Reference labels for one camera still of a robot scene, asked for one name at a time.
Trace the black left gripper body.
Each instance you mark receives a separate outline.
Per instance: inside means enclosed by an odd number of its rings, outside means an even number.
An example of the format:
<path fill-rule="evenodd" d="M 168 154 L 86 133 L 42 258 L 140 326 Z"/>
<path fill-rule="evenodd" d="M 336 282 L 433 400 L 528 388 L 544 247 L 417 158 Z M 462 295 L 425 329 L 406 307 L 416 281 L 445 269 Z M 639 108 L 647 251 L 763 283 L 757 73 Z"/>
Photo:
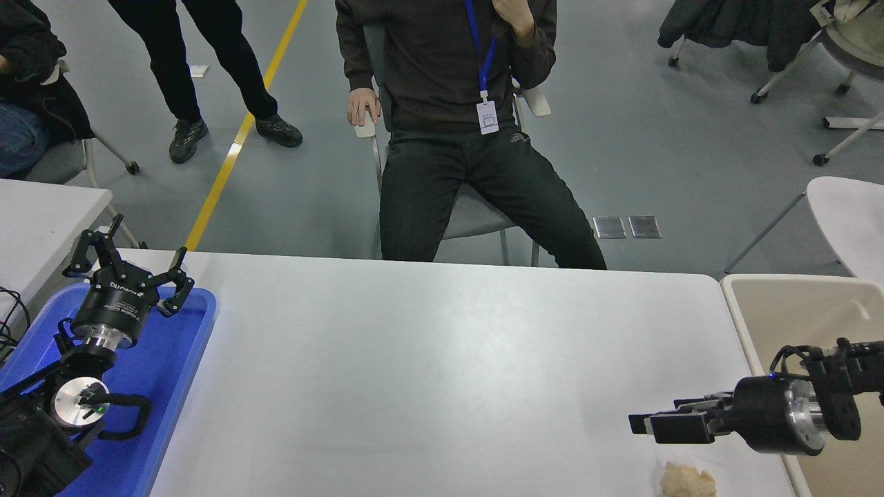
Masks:
<path fill-rule="evenodd" d="M 110 331 L 120 346 L 137 345 L 159 301 L 157 287 L 146 285 L 150 277 L 152 273 L 138 266 L 124 267 L 122 276 L 111 267 L 96 270 L 70 331 L 80 340 Z"/>

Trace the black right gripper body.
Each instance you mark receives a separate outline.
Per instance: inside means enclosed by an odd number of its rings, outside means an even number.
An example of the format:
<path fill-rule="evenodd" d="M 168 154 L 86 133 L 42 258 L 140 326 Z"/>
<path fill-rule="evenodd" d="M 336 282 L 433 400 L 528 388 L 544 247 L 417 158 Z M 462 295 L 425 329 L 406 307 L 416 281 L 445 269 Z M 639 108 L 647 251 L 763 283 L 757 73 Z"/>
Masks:
<path fill-rule="evenodd" d="M 733 390 L 731 428 L 754 451 L 764 454 L 807 455 L 791 421 L 789 396 L 798 380 L 770 376 L 743 378 Z"/>

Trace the person's right hand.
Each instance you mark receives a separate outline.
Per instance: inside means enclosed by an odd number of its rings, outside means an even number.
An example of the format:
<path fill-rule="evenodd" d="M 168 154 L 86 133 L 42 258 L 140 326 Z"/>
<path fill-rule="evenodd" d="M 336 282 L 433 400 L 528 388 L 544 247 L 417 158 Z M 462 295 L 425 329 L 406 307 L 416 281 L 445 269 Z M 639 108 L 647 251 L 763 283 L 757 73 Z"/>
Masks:
<path fill-rule="evenodd" d="M 378 125 L 380 113 L 380 100 L 374 89 L 356 88 L 349 92 L 345 115 L 351 126 L 365 126 L 367 121 Z"/>

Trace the person's left hand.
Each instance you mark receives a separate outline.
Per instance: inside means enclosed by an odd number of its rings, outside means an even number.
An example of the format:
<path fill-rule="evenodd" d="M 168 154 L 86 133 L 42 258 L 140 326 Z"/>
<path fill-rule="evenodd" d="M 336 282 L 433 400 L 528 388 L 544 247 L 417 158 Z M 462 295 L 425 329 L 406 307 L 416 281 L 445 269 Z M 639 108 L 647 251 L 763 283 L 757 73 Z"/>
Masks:
<path fill-rule="evenodd" d="M 526 0 L 493 0 L 492 6 L 515 36 L 517 45 L 530 47 L 535 38 L 535 19 Z"/>

